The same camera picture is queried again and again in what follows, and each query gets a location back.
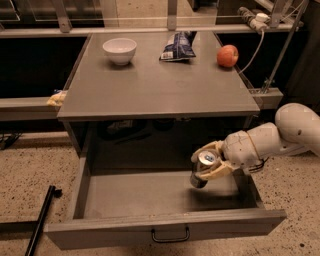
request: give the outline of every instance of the snack bag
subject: snack bag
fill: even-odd
[[[196,57],[192,50],[192,43],[196,34],[196,31],[187,31],[172,35],[159,60],[180,61]]]

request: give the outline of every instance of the floor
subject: floor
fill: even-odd
[[[268,236],[61,251],[42,235],[35,255],[320,255],[320,158],[272,157],[253,178],[267,209],[288,217]],[[0,151],[0,222],[36,220],[49,185],[61,188],[46,223],[65,219],[78,158],[65,132],[27,133]],[[29,238],[0,235],[0,255],[24,255]]]

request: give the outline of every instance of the cabinet top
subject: cabinet top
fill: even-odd
[[[137,118],[246,116],[259,112],[234,68],[216,63],[220,44],[212,32],[198,32],[188,62],[159,57],[174,32],[94,34],[75,70],[58,118],[99,121]],[[137,42],[126,66],[112,64],[105,41],[126,37]]]

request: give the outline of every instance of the can lid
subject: can lid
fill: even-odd
[[[213,165],[216,161],[216,156],[210,151],[202,151],[198,155],[198,159],[202,164]]]

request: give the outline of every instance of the red apple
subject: red apple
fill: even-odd
[[[238,49],[231,44],[221,47],[217,53],[217,62],[222,67],[233,67],[239,58]]]

